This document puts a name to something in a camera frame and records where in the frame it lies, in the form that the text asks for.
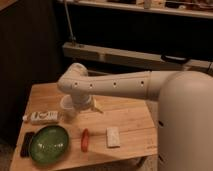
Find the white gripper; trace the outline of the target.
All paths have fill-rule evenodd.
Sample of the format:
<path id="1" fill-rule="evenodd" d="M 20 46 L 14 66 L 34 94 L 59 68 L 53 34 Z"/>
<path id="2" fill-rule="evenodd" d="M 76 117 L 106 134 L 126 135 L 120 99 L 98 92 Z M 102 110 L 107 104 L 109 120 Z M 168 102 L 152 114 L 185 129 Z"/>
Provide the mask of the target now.
<path id="1" fill-rule="evenodd" d="M 87 110 L 92 106 L 92 110 L 102 113 L 101 105 L 94 100 L 91 95 L 72 95 L 72 104 L 77 111 Z"/>

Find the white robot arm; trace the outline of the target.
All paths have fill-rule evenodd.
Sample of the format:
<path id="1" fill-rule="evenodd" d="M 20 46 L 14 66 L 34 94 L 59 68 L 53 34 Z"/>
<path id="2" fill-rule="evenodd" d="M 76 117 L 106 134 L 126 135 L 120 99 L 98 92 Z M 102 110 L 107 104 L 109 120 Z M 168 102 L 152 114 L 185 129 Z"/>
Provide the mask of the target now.
<path id="1" fill-rule="evenodd" d="M 213 171 L 213 77 L 198 71 L 90 76 L 72 64 L 57 82 L 77 107 L 92 95 L 158 103 L 158 171 Z"/>

